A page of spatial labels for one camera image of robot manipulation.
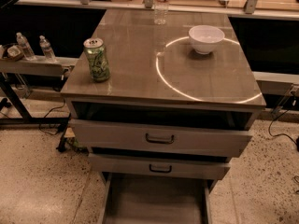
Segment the grey drawer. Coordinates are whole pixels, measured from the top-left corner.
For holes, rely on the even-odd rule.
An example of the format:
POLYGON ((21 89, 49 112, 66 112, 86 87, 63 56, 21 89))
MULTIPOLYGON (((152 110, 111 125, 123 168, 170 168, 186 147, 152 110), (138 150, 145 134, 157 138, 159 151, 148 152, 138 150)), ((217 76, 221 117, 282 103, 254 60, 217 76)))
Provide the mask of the grey drawer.
POLYGON ((110 174, 97 224, 212 224, 207 183, 110 174))
POLYGON ((74 102, 79 142, 92 148, 238 157, 251 135, 236 112, 74 102))
POLYGON ((230 169, 228 163, 118 155, 116 153, 110 154, 107 150, 90 153, 89 160, 92 167, 100 172, 208 180, 222 180, 230 169))

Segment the grey drawer cabinet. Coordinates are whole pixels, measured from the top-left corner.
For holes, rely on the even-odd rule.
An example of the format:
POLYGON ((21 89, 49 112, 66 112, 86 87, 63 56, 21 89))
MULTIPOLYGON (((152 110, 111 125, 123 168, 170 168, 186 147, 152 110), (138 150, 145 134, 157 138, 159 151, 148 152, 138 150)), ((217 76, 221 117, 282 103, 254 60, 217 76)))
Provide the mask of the grey drawer cabinet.
MULTIPOLYGON (((84 102, 236 112, 244 115, 242 121, 249 131, 264 109, 260 88, 223 14, 172 12, 166 25, 157 25, 148 11, 110 9, 95 35, 107 47, 110 78, 93 82, 87 61, 78 60, 62 90, 71 121, 77 117, 73 103, 84 102), (197 25, 214 26, 225 34, 209 54, 192 48, 188 32, 197 25)), ((89 154, 107 150, 118 155, 229 165, 234 158, 92 148, 79 143, 89 154)))

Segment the green soda can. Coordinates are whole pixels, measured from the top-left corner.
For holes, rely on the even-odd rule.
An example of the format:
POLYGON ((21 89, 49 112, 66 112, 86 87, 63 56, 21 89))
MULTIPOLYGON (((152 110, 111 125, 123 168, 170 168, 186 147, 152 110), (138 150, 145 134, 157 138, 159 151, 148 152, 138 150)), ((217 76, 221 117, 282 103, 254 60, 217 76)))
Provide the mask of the green soda can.
POLYGON ((92 80, 95 82, 108 80, 110 70, 104 41, 101 38, 88 38, 84 41, 83 46, 92 80))

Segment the white ceramic bowl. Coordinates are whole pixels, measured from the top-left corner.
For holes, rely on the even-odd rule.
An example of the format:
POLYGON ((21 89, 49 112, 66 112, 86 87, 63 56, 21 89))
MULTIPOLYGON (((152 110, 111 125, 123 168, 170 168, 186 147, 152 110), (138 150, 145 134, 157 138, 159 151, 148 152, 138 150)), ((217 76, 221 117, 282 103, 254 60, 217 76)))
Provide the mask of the white ceramic bowl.
POLYGON ((211 53, 225 38, 220 28, 210 25, 194 26, 189 30, 188 35, 192 48, 199 54, 211 53))

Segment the clear bottle on cabinet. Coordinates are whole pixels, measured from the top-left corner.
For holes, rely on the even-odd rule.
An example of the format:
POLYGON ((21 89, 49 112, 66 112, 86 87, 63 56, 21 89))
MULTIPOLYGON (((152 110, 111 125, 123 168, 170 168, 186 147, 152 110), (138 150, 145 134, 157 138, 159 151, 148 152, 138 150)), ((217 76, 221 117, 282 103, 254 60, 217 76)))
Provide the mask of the clear bottle on cabinet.
POLYGON ((166 15, 169 8, 169 0, 153 0, 154 23, 163 25, 166 23, 166 15))

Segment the right plastic water bottle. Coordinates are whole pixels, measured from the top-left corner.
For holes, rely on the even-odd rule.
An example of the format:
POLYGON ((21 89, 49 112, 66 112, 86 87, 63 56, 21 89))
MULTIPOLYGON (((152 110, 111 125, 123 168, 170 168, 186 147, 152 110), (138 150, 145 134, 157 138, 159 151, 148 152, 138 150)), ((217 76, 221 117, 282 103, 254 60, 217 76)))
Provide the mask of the right plastic water bottle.
POLYGON ((44 53, 46 60, 50 63, 56 63, 57 59, 54 54, 54 51, 51 47, 49 40, 45 36, 41 35, 39 37, 39 45, 44 53))

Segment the plastic water bottle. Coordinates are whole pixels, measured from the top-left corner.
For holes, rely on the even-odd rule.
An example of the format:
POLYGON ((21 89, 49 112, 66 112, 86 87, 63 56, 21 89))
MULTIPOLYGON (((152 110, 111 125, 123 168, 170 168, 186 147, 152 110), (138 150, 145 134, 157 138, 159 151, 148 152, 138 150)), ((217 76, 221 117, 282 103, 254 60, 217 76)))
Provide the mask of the plastic water bottle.
POLYGON ((27 38, 22 33, 16 33, 16 40, 18 45, 21 47, 25 59, 28 61, 34 61, 36 59, 36 56, 27 38))
POLYGON ((49 40, 45 36, 41 35, 39 37, 39 45, 44 53, 46 60, 50 63, 56 63, 57 59, 54 54, 54 51, 51 47, 49 40))

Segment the grey right bench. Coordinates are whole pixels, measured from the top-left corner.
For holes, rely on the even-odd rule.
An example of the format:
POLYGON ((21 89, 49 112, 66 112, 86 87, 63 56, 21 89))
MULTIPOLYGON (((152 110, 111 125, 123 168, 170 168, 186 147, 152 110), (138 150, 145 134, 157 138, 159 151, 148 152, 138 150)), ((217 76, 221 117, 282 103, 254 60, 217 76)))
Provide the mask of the grey right bench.
POLYGON ((254 72, 267 106, 273 117, 283 109, 296 107, 299 104, 299 75, 254 72))

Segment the small round dish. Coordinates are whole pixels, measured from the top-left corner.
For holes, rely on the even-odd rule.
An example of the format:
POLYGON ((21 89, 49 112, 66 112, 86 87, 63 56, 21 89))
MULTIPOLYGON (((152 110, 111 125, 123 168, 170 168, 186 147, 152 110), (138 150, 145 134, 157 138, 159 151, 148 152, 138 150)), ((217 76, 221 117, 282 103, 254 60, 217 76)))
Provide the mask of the small round dish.
POLYGON ((21 48, 16 43, 10 43, 1 47, 1 59, 16 62, 23 57, 21 48))

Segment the left plastic water bottle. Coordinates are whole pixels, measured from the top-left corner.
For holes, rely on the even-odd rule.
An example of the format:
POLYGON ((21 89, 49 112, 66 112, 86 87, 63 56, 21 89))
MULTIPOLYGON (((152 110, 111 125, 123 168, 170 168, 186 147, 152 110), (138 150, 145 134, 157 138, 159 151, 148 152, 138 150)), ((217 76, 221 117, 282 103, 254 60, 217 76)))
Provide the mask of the left plastic water bottle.
POLYGON ((16 33, 16 40, 18 45, 21 47, 25 59, 28 61, 34 61, 36 59, 36 56, 27 38, 22 33, 16 33))

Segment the grey side table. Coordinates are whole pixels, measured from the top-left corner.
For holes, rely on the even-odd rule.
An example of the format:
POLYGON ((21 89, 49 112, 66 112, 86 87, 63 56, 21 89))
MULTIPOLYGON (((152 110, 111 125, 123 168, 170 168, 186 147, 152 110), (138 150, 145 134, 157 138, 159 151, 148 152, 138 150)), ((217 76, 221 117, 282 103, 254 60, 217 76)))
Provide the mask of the grey side table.
POLYGON ((49 63, 42 56, 37 56, 34 61, 20 59, 16 62, 0 61, 0 87, 10 103, 21 115, 19 118, 1 118, 1 125, 39 125, 59 124, 66 125, 69 117, 62 118, 37 118, 33 117, 26 109, 17 93, 12 89, 12 81, 6 74, 15 75, 25 90, 31 93, 31 88, 50 87, 59 92, 71 71, 76 65, 77 58, 58 57, 56 63, 49 63))

